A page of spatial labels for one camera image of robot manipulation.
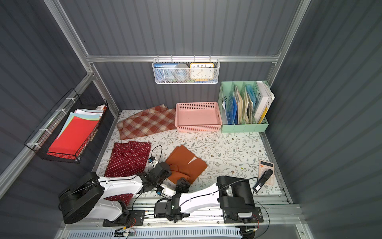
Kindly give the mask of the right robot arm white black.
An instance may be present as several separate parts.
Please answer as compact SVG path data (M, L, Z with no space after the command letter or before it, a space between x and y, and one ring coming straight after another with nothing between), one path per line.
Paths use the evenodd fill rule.
M157 194L164 198L155 203L154 217L176 223L199 209L219 206L226 224L264 221L260 207L255 205L249 179L219 176L206 189L194 193L189 189L185 178L178 180L175 190L158 187Z

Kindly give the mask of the dark red polka-dot skirt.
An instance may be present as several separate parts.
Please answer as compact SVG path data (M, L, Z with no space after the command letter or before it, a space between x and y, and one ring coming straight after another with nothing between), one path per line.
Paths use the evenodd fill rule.
M104 176L126 177L142 173L146 168L150 150L150 142L116 142Z

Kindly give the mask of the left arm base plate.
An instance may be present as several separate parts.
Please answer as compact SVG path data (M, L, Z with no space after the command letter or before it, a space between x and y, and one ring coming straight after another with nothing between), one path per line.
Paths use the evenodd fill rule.
M103 227L130 227L130 226L142 226L144 222L145 211L144 210L128 210L124 211L114 221L104 219Z

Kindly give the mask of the rust orange skirt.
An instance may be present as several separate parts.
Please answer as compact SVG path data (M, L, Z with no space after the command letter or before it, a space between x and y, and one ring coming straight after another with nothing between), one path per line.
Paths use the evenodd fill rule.
M177 184L181 178L185 178L190 184L193 184L208 167L206 162L183 145L177 146L165 162L171 169L171 176L168 180L174 184Z

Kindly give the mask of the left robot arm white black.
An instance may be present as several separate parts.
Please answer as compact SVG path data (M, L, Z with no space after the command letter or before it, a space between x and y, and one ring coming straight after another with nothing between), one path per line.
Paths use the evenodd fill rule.
M66 225L83 219L103 219L104 227L125 226L139 222L121 200L107 198L124 194L150 192L171 176L170 166L161 162L149 172L127 177L99 177L87 173L77 183L59 194L59 209Z

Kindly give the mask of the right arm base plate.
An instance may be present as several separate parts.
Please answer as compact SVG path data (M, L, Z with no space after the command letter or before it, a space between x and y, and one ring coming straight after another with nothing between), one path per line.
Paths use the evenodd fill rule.
M223 209L223 220L226 224L234 223L262 223L264 221L260 207L250 209L225 208Z

